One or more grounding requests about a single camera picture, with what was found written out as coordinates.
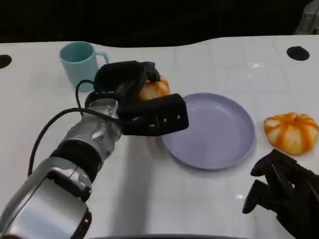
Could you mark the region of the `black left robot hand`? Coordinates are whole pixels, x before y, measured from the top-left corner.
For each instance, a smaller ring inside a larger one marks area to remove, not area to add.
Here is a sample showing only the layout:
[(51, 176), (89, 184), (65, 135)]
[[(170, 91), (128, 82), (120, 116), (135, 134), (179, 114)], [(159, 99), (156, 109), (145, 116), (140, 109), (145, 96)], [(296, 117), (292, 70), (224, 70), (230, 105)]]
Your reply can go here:
[(94, 95), (118, 102), (117, 115), (139, 105), (139, 94), (147, 81), (160, 81), (154, 62), (124, 61), (103, 65), (94, 78)]

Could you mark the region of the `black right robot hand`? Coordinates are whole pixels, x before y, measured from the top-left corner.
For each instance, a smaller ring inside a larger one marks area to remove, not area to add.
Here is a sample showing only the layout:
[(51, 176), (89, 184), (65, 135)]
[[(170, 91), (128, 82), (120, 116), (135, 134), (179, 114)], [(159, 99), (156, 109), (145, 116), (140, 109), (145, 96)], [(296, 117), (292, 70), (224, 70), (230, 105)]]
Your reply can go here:
[(242, 212), (257, 205), (275, 212), (279, 223), (296, 239), (319, 237), (319, 176), (290, 156), (273, 149), (251, 170), (251, 176), (265, 176), (252, 184)]

